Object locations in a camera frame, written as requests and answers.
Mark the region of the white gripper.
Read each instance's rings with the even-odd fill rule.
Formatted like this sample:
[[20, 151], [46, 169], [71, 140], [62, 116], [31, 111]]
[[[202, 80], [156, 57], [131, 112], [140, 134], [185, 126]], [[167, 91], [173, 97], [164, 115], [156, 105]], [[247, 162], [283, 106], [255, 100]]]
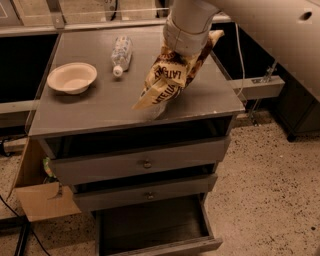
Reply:
[[182, 56], [195, 55], [204, 48], [212, 24], [212, 15], [170, 14], [163, 28], [167, 46]]

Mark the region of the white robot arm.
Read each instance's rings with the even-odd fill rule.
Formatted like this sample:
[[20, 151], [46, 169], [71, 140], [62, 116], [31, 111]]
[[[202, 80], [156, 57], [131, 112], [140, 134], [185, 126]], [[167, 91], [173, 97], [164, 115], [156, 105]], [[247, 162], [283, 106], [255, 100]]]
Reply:
[[320, 0], [173, 0], [163, 29], [170, 49], [203, 49], [214, 15], [223, 12], [320, 99]]

